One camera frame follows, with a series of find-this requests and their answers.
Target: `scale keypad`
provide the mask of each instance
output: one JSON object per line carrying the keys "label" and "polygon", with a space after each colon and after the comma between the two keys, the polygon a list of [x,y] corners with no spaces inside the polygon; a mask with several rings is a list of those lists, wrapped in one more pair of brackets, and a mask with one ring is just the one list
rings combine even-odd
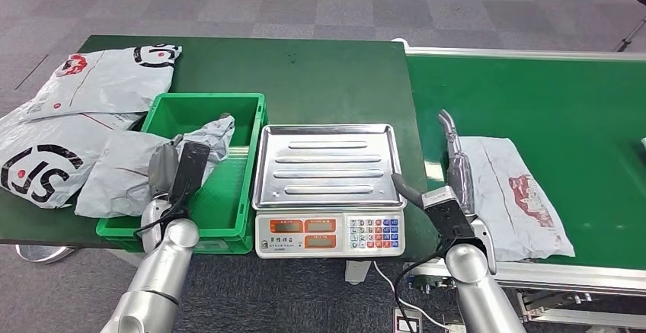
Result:
{"label": "scale keypad", "polygon": [[399,248],[399,220],[393,217],[351,219],[348,224],[350,248]]}

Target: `digital scale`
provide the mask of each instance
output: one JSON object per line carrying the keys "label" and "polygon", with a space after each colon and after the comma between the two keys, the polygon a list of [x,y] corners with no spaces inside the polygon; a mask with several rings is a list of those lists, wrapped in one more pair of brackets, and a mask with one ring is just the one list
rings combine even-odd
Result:
{"label": "digital scale", "polygon": [[281,125],[262,130],[253,207],[261,258],[401,255],[406,200],[392,127]]}

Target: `green bin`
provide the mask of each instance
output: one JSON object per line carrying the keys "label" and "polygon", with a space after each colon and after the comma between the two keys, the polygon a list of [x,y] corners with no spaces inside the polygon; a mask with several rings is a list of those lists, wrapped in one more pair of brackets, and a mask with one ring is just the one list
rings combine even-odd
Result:
{"label": "green bin", "polygon": [[[160,94],[142,131],[172,138],[189,133],[220,114],[235,118],[229,157],[220,163],[189,201],[190,218],[200,228],[196,253],[244,254],[254,246],[254,211],[250,188],[260,130],[268,123],[264,95],[259,93]],[[133,232],[139,217],[101,219],[97,234],[126,251],[141,252]]]}

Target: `sf logo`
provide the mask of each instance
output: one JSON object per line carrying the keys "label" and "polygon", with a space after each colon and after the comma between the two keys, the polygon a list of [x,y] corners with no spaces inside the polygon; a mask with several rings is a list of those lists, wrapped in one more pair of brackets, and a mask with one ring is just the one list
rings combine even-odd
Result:
{"label": "sf logo", "polygon": [[[27,150],[24,150],[23,152],[20,152],[17,155],[15,155],[13,158],[7,160],[7,162],[2,165],[2,170],[0,171],[0,184],[4,188],[11,190],[9,186],[9,172],[11,170],[11,167],[16,163],[18,163],[20,160],[31,155],[33,151],[34,151],[33,147]],[[54,155],[58,155],[63,159],[65,159],[67,162],[69,162],[74,167],[74,169],[79,169],[81,165],[83,165],[83,161],[81,160],[81,158],[79,158],[75,153],[70,152],[68,149],[63,148],[62,146],[53,145],[53,144],[38,145],[36,146],[36,151],[37,151],[37,154],[51,153]],[[54,194],[54,191],[55,191],[54,186],[52,186],[52,183],[50,181],[51,178],[56,176],[61,178],[63,181],[67,181],[69,178],[69,174],[66,171],[63,171],[62,169],[59,169],[59,168],[53,168],[43,172],[43,170],[47,168],[48,165],[49,163],[43,160],[29,171],[25,169],[18,169],[18,171],[16,171],[15,174],[18,177],[18,179],[20,180],[24,179],[24,182],[23,184],[16,184],[12,181],[11,186],[19,194],[26,195],[27,192],[29,192],[32,182],[34,182],[34,180],[36,180],[36,178],[40,176],[40,186],[43,188],[45,192],[44,194],[38,194],[36,191],[32,191],[31,198],[36,202],[47,202],[48,199]]]}
{"label": "sf logo", "polygon": [[135,62],[145,68],[165,68],[167,66],[174,68],[177,50],[179,50],[177,46],[162,43],[146,47],[135,47],[133,56]]}

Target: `green table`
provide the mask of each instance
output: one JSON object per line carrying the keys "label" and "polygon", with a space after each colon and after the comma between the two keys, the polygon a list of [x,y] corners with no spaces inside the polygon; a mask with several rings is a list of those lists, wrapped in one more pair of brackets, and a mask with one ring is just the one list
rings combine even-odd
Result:
{"label": "green table", "polygon": [[[445,107],[462,135],[509,137],[518,147],[577,252],[548,263],[646,269],[636,250],[646,221],[646,60],[407,57],[399,43],[186,37],[97,36],[81,51],[160,42],[184,48],[171,91],[263,92],[271,123],[392,124],[404,175],[421,190],[443,183],[436,116]],[[111,247],[94,233],[96,220],[71,209],[40,210],[6,192],[0,205],[0,242]],[[419,258],[436,235],[420,210],[405,212],[404,258]]]}
{"label": "green table", "polygon": [[[81,52],[155,43],[182,45],[171,91],[261,92],[271,123],[389,123],[402,172],[426,186],[415,109],[400,43],[249,40],[195,37],[93,36]],[[0,192],[0,242],[112,247],[96,236],[97,221],[71,208],[40,210]],[[436,247],[436,233],[414,207],[405,211],[406,258]]]}

